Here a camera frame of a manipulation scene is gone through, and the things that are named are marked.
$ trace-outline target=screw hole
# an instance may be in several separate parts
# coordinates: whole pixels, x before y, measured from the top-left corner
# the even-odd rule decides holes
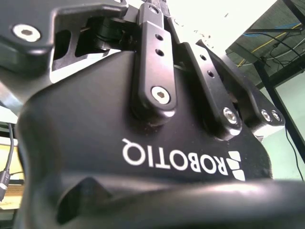
[[[206,57],[203,55],[200,55],[201,59],[203,59],[204,61],[206,61]]]
[[[211,72],[211,71],[207,71],[207,73],[208,73],[208,75],[209,75],[210,77],[214,78],[214,74],[213,74],[213,72]]]
[[[156,53],[157,53],[159,56],[164,56],[164,53],[163,53],[160,49],[156,49]]]
[[[33,35],[33,32],[30,31],[30,30],[22,30],[21,33],[22,33],[23,35],[26,35],[26,36],[31,36],[31,35]]]
[[[159,34],[156,34],[155,36],[156,36],[156,38],[157,38],[158,40],[163,41],[163,37],[160,36]]]
[[[156,13],[156,14],[159,13],[159,11],[158,11],[155,7],[153,7],[153,6],[149,6],[148,8],[149,8],[149,9],[151,10],[151,12],[153,12],[153,13]]]

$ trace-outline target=black cable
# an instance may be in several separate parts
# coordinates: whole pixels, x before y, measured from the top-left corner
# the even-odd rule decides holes
[[[9,126],[9,132],[10,132],[10,152],[9,152],[8,160],[7,160],[6,165],[5,165],[5,168],[4,168],[4,171],[7,171],[7,172],[9,172],[9,170],[10,170],[11,158],[13,157],[13,152],[14,152],[14,136],[13,136],[13,129],[12,129],[10,123],[8,123],[8,126]]]
[[[294,148],[294,146],[292,145],[291,141],[289,140],[288,133],[287,133],[287,127],[286,127],[286,126],[285,126],[285,132],[286,132],[286,138],[287,138],[288,142],[290,143],[290,145],[291,145],[291,147],[292,147],[292,149],[294,150],[294,153],[295,153],[295,162],[296,162],[297,170],[298,170],[299,173],[300,173],[300,176],[301,176],[302,181],[304,181],[303,175],[302,175],[301,170],[300,170],[300,167],[299,167],[299,162],[298,162],[298,160],[297,160],[296,151],[295,151],[295,148]]]
[[[19,173],[23,173],[22,171],[20,171],[20,172],[17,172],[17,173],[11,173],[10,175],[11,176],[13,176],[13,175],[15,175],[15,174],[19,174]]]
[[[273,58],[273,61],[276,60],[282,67],[284,67],[284,65],[276,58],[274,57],[271,53],[272,51],[276,48],[277,46],[274,46],[274,48],[270,51],[269,55]]]
[[[296,55],[298,55],[299,57],[301,57],[300,54],[298,54],[293,48],[291,48],[289,45],[285,44],[284,42],[280,41],[279,39],[269,35],[269,34],[266,34],[266,33],[262,33],[262,32],[254,32],[255,34],[261,34],[261,35],[265,35],[265,36],[268,36],[268,37],[271,37],[272,39],[276,40],[277,42],[280,42],[282,45],[286,46],[287,48],[289,48],[291,51],[293,51]]]

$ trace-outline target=black metal bar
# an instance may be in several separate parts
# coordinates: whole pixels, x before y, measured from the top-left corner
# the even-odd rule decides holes
[[[243,57],[245,60],[247,60],[250,63],[254,63],[256,61],[261,61],[263,62],[260,58],[249,52],[247,49],[245,49],[243,46],[239,45],[238,43],[234,42],[231,46],[230,49]]]
[[[272,87],[278,87],[279,85],[285,83],[286,81],[302,73],[305,69],[305,56],[296,59],[292,63],[285,66],[278,72],[274,73],[269,77],[269,81]],[[264,87],[264,83],[261,82],[256,86],[258,89]]]
[[[256,32],[301,32],[303,31],[303,27],[299,29],[250,29],[245,33],[256,33]]]
[[[296,16],[296,18],[298,18],[302,25],[305,25],[305,15],[294,5],[294,3],[291,0],[283,0],[283,2]]]
[[[298,130],[297,126],[295,125],[291,115],[289,114],[284,102],[282,101],[281,97],[277,93],[275,87],[272,86],[268,73],[264,69],[264,65],[260,62],[255,62],[254,67],[257,70],[257,73],[262,79],[262,82],[265,85],[267,92],[269,93],[273,103],[275,106],[282,112],[285,120],[286,120],[286,128],[297,148],[299,154],[301,155],[303,161],[305,162],[305,141]]]

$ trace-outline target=metal frame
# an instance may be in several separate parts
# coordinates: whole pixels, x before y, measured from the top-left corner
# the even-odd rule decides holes
[[[291,0],[283,0],[285,5],[290,9],[290,11],[295,15],[295,17],[300,21],[302,27],[299,29],[248,29],[246,33],[255,32],[301,32],[305,28],[305,15],[295,6]]]
[[[269,77],[267,71],[264,68],[264,64],[261,62],[255,62],[254,67],[257,70],[258,75],[262,80],[262,84],[259,85],[259,88],[262,88],[262,85],[265,86],[267,92],[269,93],[274,105],[281,111],[286,120],[286,128],[297,148],[300,156],[305,162],[305,141],[302,137],[300,131],[298,130],[295,122],[293,121],[291,115],[289,114],[284,102],[276,91],[276,87],[283,84],[289,79],[292,79],[294,76],[298,75],[301,72],[300,68],[297,68],[300,63],[304,66],[305,57],[301,57],[289,64],[287,67],[278,71]]]

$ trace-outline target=cable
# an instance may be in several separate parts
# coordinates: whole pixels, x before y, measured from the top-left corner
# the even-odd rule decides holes
[[[288,28],[288,27],[291,27],[291,26],[294,26],[294,25],[297,25],[298,23],[292,23],[292,24],[287,24],[287,25],[278,25],[278,26],[275,26],[275,29],[284,29],[284,28]],[[246,36],[246,37],[258,37],[259,35],[252,35],[251,33],[244,33],[243,36]]]
[[[291,48],[289,45],[285,44],[285,43],[282,42],[281,40],[279,40],[279,39],[277,39],[277,38],[275,38],[275,37],[273,37],[273,36],[271,36],[271,35],[269,35],[269,34],[266,34],[266,33],[262,33],[262,32],[256,32],[256,33],[261,34],[261,35],[265,35],[265,36],[268,36],[268,37],[271,37],[272,39],[276,40],[277,42],[280,42],[282,45],[284,45],[284,46],[286,46],[287,48],[291,49],[291,51],[293,51],[296,55],[298,55],[299,57],[301,57],[301,55],[298,54],[298,53],[296,52],[296,50],[294,50],[293,48]]]
[[[20,172],[17,172],[17,173],[12,173],[11,176],[16,175],[16,174],[19,174],[19,173],[23,173],[23,172],[20,171]]]
[[[271,52],[269,53],[269,55],[271,56],[271,57],[273,57],[274,59],[273,59],[273,61],[274,60],[276,60],[282,67],[284,67],[284,65],[277,59],[277,58],[275,58],[271,53],[272,53],[272,51],[275,49],[276,47],[274,47],[272,50],[271,50]]]
[[[7,124],[9,126],[9,131],[10,131],[10,151],[9,151],[8,160],[6,162],[5,168],[3,171],[0,172],[0,201],[3,200],[3,198],[5,196],[5,192],[10,183],[10,163],[11,163],[11,158],[13,157],[13,152],[14,152],[13,129],[11,127],[11,123],[7,123]]]
[[[302,39],[302,40],[301,40],[295,47],[293,47],[292,49],[296,49],[296,47],[298,47],[303,41],[305,41],[305,38]],[[288,54],[288,53],[290,53],[290,52],[292,52],[292,50],[288,50],[287,52],[282,53],[282,54],[280,54],[280,55],[278,55],[278,56],[275,56],[274,58],[279,58],[279,57],[281,57],[281,56],[285,56],[286,54]]]
[[[294,28],[298,27],[299,25],[301,25],[301,23],[297,24],[296,26],[292,27],[291,29],[294,29]],[[279,38],[279,37],[283,36],[284,34],[286,34],[286,32],[283,32],[283,33],[277,35],[275,38]],[[251,53],[256,52],[257,50],[259,50],[260,48],[264,47],[265,45],[269,44],[272,41],[274,41],[274,39],[271,39],[271,40],[267,41],[265,44],[262,44],[262,45],[258,46]],[[244,62],[244,59],[242,59],[242,61],[240,61],[240,63],[237,65],[237,67],[240,67],[243,62]]]
[[[296,49],[299,45],[301,45],[302,43],[303,43],[303,41],[305,41],[305,38],[304,39],[302,39],[295,47],[293,47],[293,49]],[[282,53],[282,54],[279,54],[278,56],[275,56],[275,57],[273,57],[273,58],[267,58],[267,60],[268,61],[270,61],[270,60],[274,60],[275,58],[279,58],[279,57],[282,57],[282,56],[285,56],[285,55],[287,55],[288,53],[290,53],[290,52],[292,52],[292,50],[288,50],[288,51],[286,51],[286,52],[284,52],[284,53]],[[248,65],[252,65],[253,63],[247,63],[247,64],[243,64],[242,66],[248,66]]]
[[[9,126],[9,131],[10,131],[10,152],[9,152],[8,160],[6,161],[6,165],[4,168],[4,171],[7,171],[7,172],[10,171],[10,163],[11,163],[11,158],[13,157],[13,151],[14,151],[13,129],[12,129],[10,123],[8,123],[8,126]]]
[[[290,143],[290,145],[291,145],[291,147],[292,147],[292,149],[294,150],[294,153],[295,153],[295,162],[296,162],[297,170],[299,171],[300,176],[301,176],[301,179],[302,179],[302,181],[304,182],[304,178],[303,178],[303,175],[302,175],[301,170],[300,170],[300,167],[299,167],[299,162],[298,162],[298,160],[297,160],[296,151],[295,151],[295,148],[294,148],[294,146],[292,145],[291,141],[289,140],[288,133],[287,133],[287,127],[286,127],[286,126],[285,126],[285,132],[286,132],[286,138],[287,138],[288,142]]]

